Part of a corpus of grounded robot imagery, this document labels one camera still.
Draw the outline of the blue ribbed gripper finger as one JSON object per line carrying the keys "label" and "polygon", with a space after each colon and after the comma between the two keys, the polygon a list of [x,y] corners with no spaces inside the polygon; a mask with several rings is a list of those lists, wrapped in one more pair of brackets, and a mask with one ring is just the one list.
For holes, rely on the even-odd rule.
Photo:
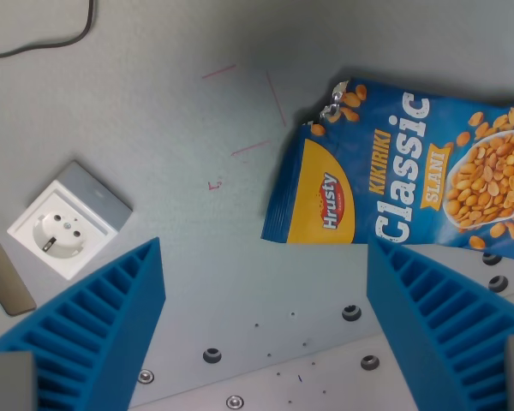
{"label": "blue ribbed gripper finger", "polygon": [[514,305],[390,241],[368,241],[367,297],[420,410],[506,410]]}
{"label": "blue ribbed gripper finger", "polygon": [[2,334],[0,353],[33,355],[39,410],[126,410],[165,299],[153,238]]}

